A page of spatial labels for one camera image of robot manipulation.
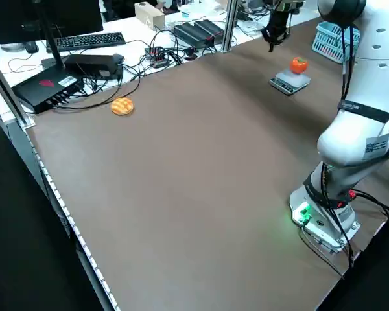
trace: plastic basket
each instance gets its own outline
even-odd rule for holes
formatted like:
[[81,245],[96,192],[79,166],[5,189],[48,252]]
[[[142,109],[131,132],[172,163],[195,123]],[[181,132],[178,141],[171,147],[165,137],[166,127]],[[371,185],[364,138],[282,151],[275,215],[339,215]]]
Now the plastic basket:
[[[359,41],[360,32],[358,29],[353,28],[353,56],[356,54]],[[344,60],[348,61],[350,57],[350,28],[344,31],[344,42],[346,43]],[[343,63],[342,29],[328,21],[318,24],[312,50],[336,63]]]

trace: keyboard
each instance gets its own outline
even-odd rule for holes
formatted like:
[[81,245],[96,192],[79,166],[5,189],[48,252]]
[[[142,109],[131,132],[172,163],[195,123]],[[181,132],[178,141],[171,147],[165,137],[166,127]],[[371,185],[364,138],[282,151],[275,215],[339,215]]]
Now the keyboard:
[[[97,47],[113,47],[125,44],[123,35],[120,32],[107,34],[86,34],[83,36],[65,37],[54,40],[59,52],[75,51],[83,49],[95,49]],[[49,43],[46,43],[46,51],[51,52]]]

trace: metal pole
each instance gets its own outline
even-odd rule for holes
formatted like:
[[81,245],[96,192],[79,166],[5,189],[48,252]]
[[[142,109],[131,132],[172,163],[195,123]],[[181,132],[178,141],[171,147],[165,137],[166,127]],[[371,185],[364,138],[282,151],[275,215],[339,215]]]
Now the metal pole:
[[238,11],[238,4],[241,0],[229,0],[226,7],[226,24],[222,40],[222,52],[228,52],[231,49],[231,41],[233,36],[233,29],[236,25],[236,14]]
[[29,117],[26,115],[23,110],[19,99],[13,93],[12,88],[8,85],[5,76],[3,76],[0,71],[0,94],[7,103],[7,106],[10,108],[16,120],[19,122],[22,128],[28,128],[29,126],[34,125]]

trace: white desk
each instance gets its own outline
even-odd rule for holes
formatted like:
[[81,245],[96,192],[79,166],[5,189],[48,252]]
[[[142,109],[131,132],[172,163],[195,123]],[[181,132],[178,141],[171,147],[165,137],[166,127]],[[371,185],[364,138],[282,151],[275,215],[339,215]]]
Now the white desk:
[[[193,19],[201,18],[202,16],[211,21],[215,21],[215,23],[224,28],[224,20],[226,17],[226,13],[222,10],[221,7],[216,9],[217,3],[213,1],[208,1],[206,3],[202,3],[202,6],[198,6],[196,10],[191,12],[189,18],[184,18],[180,13],[171,14],[166,17],[166,28],[172,28],[176,21],[190,21]],[[320,16],[318,11],[314,9],[314,6],[310,6],[309,8],[302,8],[300,15],[293,16],[291,25],[297,25],[299,23],[303,23],[304,21],[308,21],[310,19],[314,19]],[[257,23],[258,25],[254,25],[251,22],[239,22],[239,26],[235,28],[233,32],[233,44],[241,44],[247,41],[252,40],[253,38],[261,37],[261,34],[256,31],[268,23],[269,16],[265,16],[261,18]],[[131,17],[127,19],[121,19],[118,21],[111,21],[108,23],[104,23],[104,30],[102,32],[122,32],[124,39],[129,42],[132,40],[142,40],[147,44],[150,44],[154,35],[156,34],[153,30],[149,29],[146,25],[140,22],[136,17]],[[33,54],[28,60],[29,54],[26,51],[21,52],[5,52],[0,48],[0,70],[5,74],[5,77],[10,84],[10,86],[14,86],[31,76],[39,73],[42,69],[41,60],[44,58],[52,57],[52,54],[46,53],[45,42],[38,41],[39,52]],[[174,36],[169,33],[161,33],[156,36],[156,46],[162,47],[173,47],[174,46]],[[121,54],[125,57],[124,63],[126,65],[135,65],[139,63],[140,57],[144,54],[144,48],[147,47],[144,43],[135,41],[131,43],[127,43],[125,45],[120,45],[116,47],[105,47],[100,49],[92,49],[87,50],[83,54],[98,54],[98,55],[113,55],[115,53]],[[68,55],[68,52],[62,52],[61,55]],[[142,66],[148,66],[148,61],[142,63]],[[152,73],[156,70],[149,69],[147,73]],[[127,83],[133,75],[124,71],[123,83]],[[108,85],[114,85],[116,82],[108,82]],[[6,105],[5,101],[1,98],[0,95],[0,115],[4,122],[11,121],[14,119],[13,114],[10,112],[10,109]]]

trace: red logo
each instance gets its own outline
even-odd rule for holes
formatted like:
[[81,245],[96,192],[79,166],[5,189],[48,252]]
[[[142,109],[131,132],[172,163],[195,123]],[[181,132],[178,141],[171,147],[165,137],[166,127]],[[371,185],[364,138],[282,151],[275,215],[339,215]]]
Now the red logo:
[[39,82],[41,86],[51,86],[54,87],[54,83],[50,80],[42,80]]

